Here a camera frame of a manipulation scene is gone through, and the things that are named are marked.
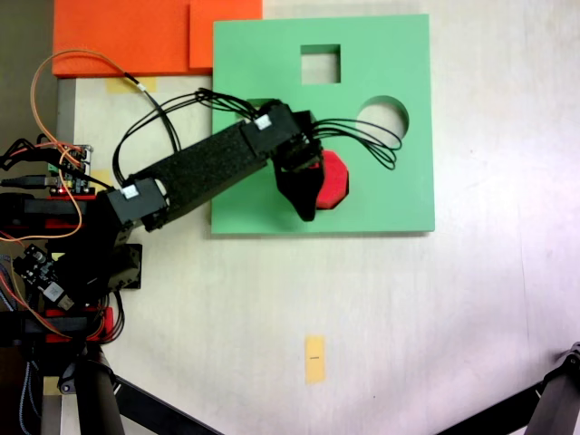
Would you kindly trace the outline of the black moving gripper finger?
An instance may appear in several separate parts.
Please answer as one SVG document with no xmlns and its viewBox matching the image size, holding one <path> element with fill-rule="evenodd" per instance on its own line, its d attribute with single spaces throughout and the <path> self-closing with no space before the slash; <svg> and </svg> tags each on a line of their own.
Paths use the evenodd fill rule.
<svg viewBox="0 0 580 435">
<path fill-rule="evenodd" d="M 294 207 L 304 222 L 312 222 L 317 209 L 317 198 L 324 184 L 321 166 L 285 171 L 275 166 L 275 182 L 278 191 Z"/>
</svg>

